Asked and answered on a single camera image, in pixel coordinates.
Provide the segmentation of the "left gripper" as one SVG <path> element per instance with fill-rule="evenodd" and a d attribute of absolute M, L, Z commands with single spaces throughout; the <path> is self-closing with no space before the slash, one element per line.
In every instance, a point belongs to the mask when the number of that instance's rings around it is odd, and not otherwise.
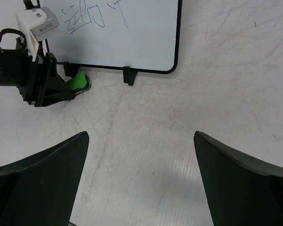
<path fill-rule="evenodd" d="M 52 53 L 47 53 L 41 64 L 39 60 L 32 62 L 27 81 L 17 88 L 23 100 L 34 107 L 46 107 L 75 98 L 58 75 L 57 60 Z"/>

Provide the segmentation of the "right whiteboard stand foot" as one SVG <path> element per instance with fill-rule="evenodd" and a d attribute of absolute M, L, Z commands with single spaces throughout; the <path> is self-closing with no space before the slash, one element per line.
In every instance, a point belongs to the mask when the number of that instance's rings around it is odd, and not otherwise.
<path fill-rule="evenodd" d="M 124 83 L 126 83 L 129 86 L 133 86 L 137 73 L 138 73 L 137 69 L 133 69 L 129 66 L 124 66 L 123 67 L 123 81 L 124 81 Z"/>

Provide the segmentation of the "white whiteboard black frame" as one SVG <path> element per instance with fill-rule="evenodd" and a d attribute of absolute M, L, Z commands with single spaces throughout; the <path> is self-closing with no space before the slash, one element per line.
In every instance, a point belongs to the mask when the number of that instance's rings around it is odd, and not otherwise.
<path fill-rule="evenodd" d="M 40 0 L 62 31 L 47 40 L 59 63 L 169 74 L 178 64 L 180 0 Z"/>

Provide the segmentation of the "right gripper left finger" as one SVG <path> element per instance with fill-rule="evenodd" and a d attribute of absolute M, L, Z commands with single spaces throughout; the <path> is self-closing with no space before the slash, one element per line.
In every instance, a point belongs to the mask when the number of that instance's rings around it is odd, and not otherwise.
<path fill-rule="evenodd" d="M 89 146 L 80 132 L 0 167 L 0 226 L 67 226 Z"/>

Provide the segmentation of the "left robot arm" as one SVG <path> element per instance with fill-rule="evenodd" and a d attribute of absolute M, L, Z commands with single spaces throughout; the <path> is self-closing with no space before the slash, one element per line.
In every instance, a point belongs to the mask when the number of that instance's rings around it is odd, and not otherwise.
<path fill-rule="evenodd" d="M 46 107 L 69 101 L 75 94 L 58 75 L 57 60 L 52 53 L 37 55 L 33 60 L 28 54 L 27 39 L 16 29 L 3 29 L 0 43 L 5 34 L 16 34 L 15 49 L 0 47 L 0 86 L 17 87 L 23 100 L 35 107 Z"/>

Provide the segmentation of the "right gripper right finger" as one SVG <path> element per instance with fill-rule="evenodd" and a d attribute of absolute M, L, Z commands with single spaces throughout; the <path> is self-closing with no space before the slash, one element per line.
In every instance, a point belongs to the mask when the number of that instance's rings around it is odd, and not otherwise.
<path fill-rule="evenodd" d="M 214 225 L 283 226 L 283 167 L 200 131 L 194 146 Z"/>

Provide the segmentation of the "green whiteboard eraser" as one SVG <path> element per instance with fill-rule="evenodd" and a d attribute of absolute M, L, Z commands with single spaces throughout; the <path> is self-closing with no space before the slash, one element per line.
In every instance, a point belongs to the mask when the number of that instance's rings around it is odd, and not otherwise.
<path fill-rule="evenodd" d="M 66 87 L 74 94 L 79 95 L 91 88 L 90 78 L 85 72 L 78 72 L 75 77 L 66 82 Z"/>

